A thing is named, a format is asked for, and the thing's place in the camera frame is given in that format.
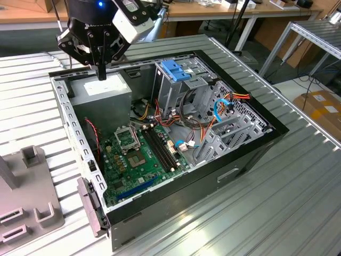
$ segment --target cardboard box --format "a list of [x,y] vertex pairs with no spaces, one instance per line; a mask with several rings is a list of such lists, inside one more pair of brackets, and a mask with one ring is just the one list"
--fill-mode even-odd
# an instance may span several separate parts
[[[294,100],[294,104],[302,109],[305,93]],[[327,91],[308,93],[304,112],[315,120],[322,128],[341,141],[341,102]]]
[[45,13],[48,13],[52,9],[51,0],[0,0],[0,5]]

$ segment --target white label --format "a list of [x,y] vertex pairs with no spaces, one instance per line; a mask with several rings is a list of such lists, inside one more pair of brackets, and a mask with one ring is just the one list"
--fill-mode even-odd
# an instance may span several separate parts
[[337,109],[333,106],[325,106],[325,108],[331,113],[338,113]]
[[314,98],[315,98],[317,101],[326,101],[326,99],[325,99],[322,95],[314,95]]
[[84,84],[84,88],[89,96],[110,92],[121,91],[126,89],[127,86],[122,82],[118,75],[113,75],[107,78],[105,81],[91,81]]

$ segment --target aluminum extrusion table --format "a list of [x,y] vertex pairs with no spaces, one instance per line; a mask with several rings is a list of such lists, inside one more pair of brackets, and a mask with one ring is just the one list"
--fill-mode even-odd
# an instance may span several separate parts
[[[187,50],[203,50],[290,131],[252,171],[115,255],[337,255],[340,143],[213,38],[198,35],[136,44],[126,55],[135,60]],[[66,54],[51,54],[68,65]],[[0,58],[0,67],[0,154],[30,144],[45,150],[66,222],[9,255],[112,255],[105,236],[93,237],[77,194],[80,171],[47,75],[59,70],[59,64],[37,53]]]
[[286,52],[283,60],[286,60],[291,55],[291,53],[296,49],[303,38],[308,39],[310,42],[316,44],[318,47],[327,52],[310,72],[310,75],[313,75],[317,71],[317,69],[323,64],[323,62],[330,54],[339,60],[341,59],[340,27],[330,24],[327,20],[290,22],[285,28],[281,37],[278,39],[266,62],[262,66],[261,71],[259,71],[260,76],[263,77],[265,75],[269,66],[285,43],[291,31],[295,31],[296,33],[298,33],[298,36],[290,46],[289,50]]

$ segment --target motherboard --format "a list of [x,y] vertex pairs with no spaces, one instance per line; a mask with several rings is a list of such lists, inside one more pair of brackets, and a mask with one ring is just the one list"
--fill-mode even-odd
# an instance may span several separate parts
[[113,206],[189,169],[173,145],[161,125],[139,130],[125,127],[104,140],[106,204]]

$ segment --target chip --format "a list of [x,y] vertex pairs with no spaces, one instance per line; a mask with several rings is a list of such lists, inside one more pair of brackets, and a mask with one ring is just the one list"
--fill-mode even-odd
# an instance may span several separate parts
[[115,187],[115,189],[119,189],[119,188],[123,187],[123,182],[118,181],[118,182],[114,183],[113,186]]
[[140,150],[128,153],[127,158],[132,168],[138,167],[146,162]]

